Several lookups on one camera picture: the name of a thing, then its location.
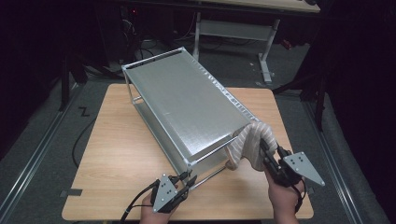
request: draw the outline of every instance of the wrist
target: wrist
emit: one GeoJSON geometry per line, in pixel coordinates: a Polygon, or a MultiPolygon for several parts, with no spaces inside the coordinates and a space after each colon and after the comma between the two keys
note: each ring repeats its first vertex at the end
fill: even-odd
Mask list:
{"type": "Polygon", "coordinates": [[[294,209],[274,209],[276,224],[298,224],[294,209]]]}
{"type": "Polygon", "coordinates": [[[168,221],[168,219],[164,220],[164,218],[142,218],[139,224],[167,224],[168,221]]]}

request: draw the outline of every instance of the metal frame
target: metal frame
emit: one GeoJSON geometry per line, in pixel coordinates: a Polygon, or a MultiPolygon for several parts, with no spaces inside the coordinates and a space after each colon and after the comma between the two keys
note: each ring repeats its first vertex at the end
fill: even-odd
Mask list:
{"type": "Polygon", "coordinates": [[[267,44],[263,53],[259,53],[259,62],[262,69],[262,76],[266,84],[271,84],[271,74],[267,65],[267,56],[274,42],[277,27],[280,20],[275,20],[272,26],[242,24],[225,21],[207,21],[201,20],[201,13],[197,13],[195,25],[195,41],[192,56],[199,61],[199,36],[214,35],[224,37],[235,37],[266,41],[267,44]]]}

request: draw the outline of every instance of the desk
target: desk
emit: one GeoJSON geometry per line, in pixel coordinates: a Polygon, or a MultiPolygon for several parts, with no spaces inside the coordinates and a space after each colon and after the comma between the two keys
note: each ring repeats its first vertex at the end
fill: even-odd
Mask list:
{"type": "MultiPolygon", "coordinates": [[[[290,0],[203,0],[202,2],[212,2],[220,4],[238,5],[243,7],[266,7],[275,9],[297,10],[302,12],[316,12],[320,9],[317,5],[310,6],[305,1],[290,0]]],[[[199,59],[199,36],[216,35],[225,37],[244,38],[252,40],[265,41],[267,44],[263,52],[259,54],[259,62],[262,70],[262,77],[266,84],[271,84],[271,73],[267,65],[267,56],[274,41],[277,27],[280,20],[274,21],[272,26],[252,25],[245,23],[201,20],[201,14],[198,13],[195,24],[195,45],[192,56],[195,60],[199,59]]]]}
{"type": "MultiPolygon", "coordinates": [[[[277,141],[291,148],[274,95],[265,89],[228,89],[259,119],[272,126],[277,141]]],[[[125,84],[110,85],[63,210],[66,220],[119,220],[131,200],[161,174],[175,172],[145,122],[130,102],[125,84]]],[[[273,218],[264,173],[242,160],[193,190],[173,220],[273,218]]],[[[298,218],[311,218],[306,197],[298,218]]],[[[139,219],[140,208],[128,219],[139,219]]]]}
{"type": "Polygon", "coordinates": [[[103,0],[111,3],[131,4],[143,7],[170,7],[172,9],[190,9],[195,11],[228,11],[265,13],[273,15],[295,16],[320,12],[318,5],[310,6],[304,0],[103,0]]]}

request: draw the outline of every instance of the metal rod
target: metal rod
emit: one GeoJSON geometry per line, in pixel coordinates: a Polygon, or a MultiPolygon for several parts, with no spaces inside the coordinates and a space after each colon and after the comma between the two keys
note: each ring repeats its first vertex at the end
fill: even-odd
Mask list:
{"type": "Polygon", "coordinates": [[[219,147],[215,148],[214,150],[212,150],[211,152],[207,153],[206,155],[204,155],[203,157],[199,158],[198,160],[196,160],[194,163],[198,163],[200,161],[203,161],[204,159],[206,159],[207,157],[211,156],[213,153],[219,151],[220,149],[222,149],[223,147],[227,146],[228,144],[230,144],[233,140],[235,140],[236,137],[228,140],[227,142],[221,144],[219,147]]]}
{"type": "Polygon", "coordinates": [[[215,176],[216,174],[220,173],[221,171],[225,170],[225,166],[221,167],[220,169],[218,169],[216,172],[214,172],[213,174],[207,176],[206,178],[204,178],[203,180],[201,180],[200,182],[198,182],[197,184],[195,184],[194,186],[192,186],[190,188],[190,190],[196,189],[198,188],[198,186],[204,184],[208,179],[212,178],[213,176],[215,176]]]}
{"type": "Polygon", "coordinates": [[[126,87],[128,88],[129,98],[130,98],[130,100],[131,100],[131,103],[133,104],[133,103],[134,103],[134,97],[132,96],[132,91],[131,91],[131,86],[130,86],[129,78],[128,78],[128,76],[126,75],[126,72],[125,72],[125,69],[124,69],[124,68],[122,68],[122,72],[123,72],[124,77],[125,77],[126,87]]]}
{"type": "Polygon", "coordinates": [[[138,101],[138,100],[140,100],[140,99],[142,99],[142,98],[143,98],[142,96],[135,97],[135,98],[134,98],[134,104],[136,103],[136,101],[138,101]]]}
{"type": "Polygon", "coordinates": [[[267,46],[265,47],[265,52],[260,57],[261,62],[265,62],[265,60],[267,60],[267,56],[268,56],[268,53],[270,52],[270,48],[274,42],[274,38],[275,38],[277,27],[279,26],[279,23],[280,23],[280,20],[274,21],[271,32],[268,35],[267,46]]]}
{"type": "Polygon", "coordinates": [[[192,57],[198,62],[199,61],[199,35],[201,33],[201,12],[197,12],[197,19],[195,23],[195,39],[194,39],[194,51],[192,57]]]}
{"type": "Polygon", "coordinates": [[[185,49],[184,48],[174,49],[174,50],[165,52],[163,54],[159,54],[157,56],[150,57],[150,58],[147,58],[145,60],[141,60],[139,62],[125,64],[121,68],[122,68],[122,71],[125,71],[126,69],[131,69],[131,68],[138,67],[138,66],[141,66],[141,65],[144,65],[144,64],[147,64],[147,63],[152,63],[152,62],[155,62],[156,60],[159,60],[159,59],[162,59],[162,58],[165,58],[165,57],[169,57],[169,56],[178,54],[182,50],[185,50],[185,49]]]}

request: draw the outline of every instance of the gray carpet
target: gray carpet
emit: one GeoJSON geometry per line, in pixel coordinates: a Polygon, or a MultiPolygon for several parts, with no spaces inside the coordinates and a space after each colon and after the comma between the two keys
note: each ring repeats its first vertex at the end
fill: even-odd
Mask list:
{"type": "MultiPolygon", "coordinates": [[[[308,46],[286,50],[273,46],[268,57],[270,70],[276,75],[272,85],[264,85],[257,64],[256,44],[238,46],[245,50],[230,53],[235,46],[221,45],[219,48],[201,51],[201,64],[224,86],[273,89],[291,81],[308,50],[308,46]]],[[[151,52],[158,54],[169,50],[157,45],[151,52]]],[[[143,51],[144,57],[149,54],[143,51]]],[[[72,148],[79,135],[97,116],[100,105],[110,83],[122,82],[99,77],[90,77],[82,87],[68,112],[64,116],[57,133],[49,144],[49,150],[35,172],[25,192],[22,194],[7,223],[71,223],[62,219],[65,198],[62,190],[69,189],[77,168],[72,160],[72,148]]],[[[306,113],[295,91],[288,91],[276,97],[282,119],[295,151],[304,151],[327,183],[318,187],[307,182],[310,199],[315,211],[314,217],[301,223],[354,223],[340,200],[329,166],[325,160],[322,144],[315,126],[306,113]]],[[[52,91],[50,98],[33,114],[29,125],[7,156],[0,161],[0,202],[3,202],[17,181],[19,174],[33,155],[51,121],[57,116],[60,106],[60,85],[52,91]]],[[[332,107],[327,99],[323,118],[323,134],[328,141],[334,159],[348,185],[351,196],[359,208],[362,223],[389,223],[375,200],[357,163],[351,155],[343,134],[337,124],[332,107]]],[[[79,162],[88,142],[92,126],[76,144],[76,158],[79,162]]],[[[262,223],[274,223],[263,220],[262,223]]]]}

